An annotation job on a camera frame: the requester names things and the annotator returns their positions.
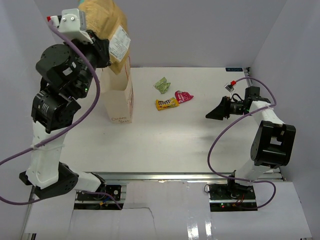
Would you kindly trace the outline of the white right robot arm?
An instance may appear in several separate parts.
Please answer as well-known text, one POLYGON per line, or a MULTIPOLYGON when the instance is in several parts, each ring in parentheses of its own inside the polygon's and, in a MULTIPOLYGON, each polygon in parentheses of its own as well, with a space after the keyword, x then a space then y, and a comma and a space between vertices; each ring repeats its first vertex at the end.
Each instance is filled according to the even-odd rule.
POLYGON ((296 128, 285 124, 270 108, 269 99, 260 96, 260 88, 250 86, 245 89, 244 99, 224 96, 219 105, 207 113, 207 119, 228 119, 230 115, 249 114, 258 124, 257 133, 250 149, 250 159, 235 170, 227 181, 226 195, 236 200, 252 190, 252 182, 262 174, 281 166, 286 166, 291 158, 296 128))

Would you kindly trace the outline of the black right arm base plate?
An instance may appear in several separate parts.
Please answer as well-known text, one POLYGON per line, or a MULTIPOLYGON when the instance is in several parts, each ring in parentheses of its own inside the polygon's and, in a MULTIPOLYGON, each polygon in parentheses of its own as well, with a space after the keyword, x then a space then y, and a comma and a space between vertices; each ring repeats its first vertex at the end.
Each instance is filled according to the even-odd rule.
POLYGON ((207 183, 204 192, 208 194, 211 212, 256 211, 257 201, 254 188, 232 193, 227 184, 207 183))

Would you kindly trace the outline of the large brown kraft snack bag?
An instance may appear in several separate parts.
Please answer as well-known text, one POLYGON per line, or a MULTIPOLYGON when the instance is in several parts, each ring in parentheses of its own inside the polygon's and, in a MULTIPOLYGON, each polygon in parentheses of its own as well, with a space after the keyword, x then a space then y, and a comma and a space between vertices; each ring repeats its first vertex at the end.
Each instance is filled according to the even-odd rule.
POLYGON ((110 68, 118 75, 130 53, 126 15, 113 0, 80 0, 78 9, 85 13, 87 29, 99 39, 109 40, 110 68))

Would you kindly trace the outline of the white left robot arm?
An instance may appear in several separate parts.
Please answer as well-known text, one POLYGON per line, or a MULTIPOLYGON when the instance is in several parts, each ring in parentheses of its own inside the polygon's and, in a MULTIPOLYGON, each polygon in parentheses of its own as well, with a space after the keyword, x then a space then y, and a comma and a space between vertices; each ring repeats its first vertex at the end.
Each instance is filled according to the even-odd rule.
MULTIPOLYGON (((34 146, 72 125, 74 115, 81 108, 77 100, 87 96, 93 79, 85 62, 67 43, 48 47, 35 68, 42 78, 31 109, 34 146)), ((100 176, 76 171, 60 161, 65 137, 63 133, 35 147, 30 166, 19 174, 19 179, 27 186, 34 186, 41 200, 71 190, 87 191, 96 200, 103 198, 106 183, 100 176)))

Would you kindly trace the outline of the yellow M&M's packet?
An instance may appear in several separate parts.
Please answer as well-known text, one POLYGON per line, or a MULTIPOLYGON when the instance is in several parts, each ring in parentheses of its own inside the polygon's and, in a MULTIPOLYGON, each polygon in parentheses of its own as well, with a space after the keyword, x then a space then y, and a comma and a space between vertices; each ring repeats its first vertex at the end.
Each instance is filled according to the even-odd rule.
POLYGON ((178 103, 176 98, 172 97, 172 98, 169 98, 167 100, 159 100, 159 99, 157 99, 155 101, 155 106, 156 106, 156 109, 158 111, 162 111, 162 110, 166 110, 166 109, 170 109, 170 108, 179 107, 180 104, 178 103))

